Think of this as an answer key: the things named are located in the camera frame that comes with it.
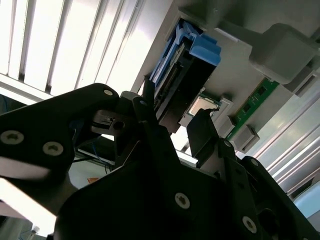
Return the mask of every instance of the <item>circuit board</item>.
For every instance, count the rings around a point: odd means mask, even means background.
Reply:
[[[270,94],[279,85],[276,81],[264,78],[253,93],[248,97],[245,103],[236,112],[232,121],[235,125],[234,129],[226,137],[230,140],[237,131],[245,124],[252,114],[260,107],[260,105],[270,96]]]

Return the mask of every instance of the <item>cable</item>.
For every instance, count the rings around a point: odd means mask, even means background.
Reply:
[[[104,171],[105,171],[105,174],[108,174],[108,171],[107,171],[107,163],[105,161],[102,161],[101,158],[98,156],[97,154],[97,150],[96,150],[96,145],[95,143],[93,142],[92,143],[92,149],[93,149],[93,152],[95,154],[95,156],[99,159],[99,161],[104,165]]]

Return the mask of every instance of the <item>screw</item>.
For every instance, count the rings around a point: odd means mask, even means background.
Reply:
[[[227,147],[231,147],[231,143],[227,140],[224,140],[224,144],[227,146]]]
[[[55,157],[63,153],[64,147],[56,141],[48,141],[43,145],[42,150],[45,154]]]
[[[176,204],[179,205],[180,208],[188,209],[190,208],[189,198],[181,192],[178,192],[174,196],[174,200]]]
[[[251,162],[252,162],[254,165],[256,165],[256,166],[259,166],[259,164],[257,163],[257,161],[254,160],[253,158],[251,158]]]
[[[244,226],[246,227],[246,229],[248,229],[251,233],[255,234],[257,233],[257,226],[255,224],[254,221],[252,221],[252,219],[248,216],[244,216],[242,218],[242,222],[244,224]]]
[[[148,105],[148,104],[147,104],[145,101],[143,101],[143,100],[141,100],[140,103],[141,103],[142,105],[145,105],[145,106]]]
[[[104,90],[104,93],[109,95],[109,96],[112,96],[113,95],[113,92],[110,91],[110,90]]]
[[[25,136],[19,131],[8,130],[1,134],[0,139],[4,144],[16,145],[20,144],[25,139]]]

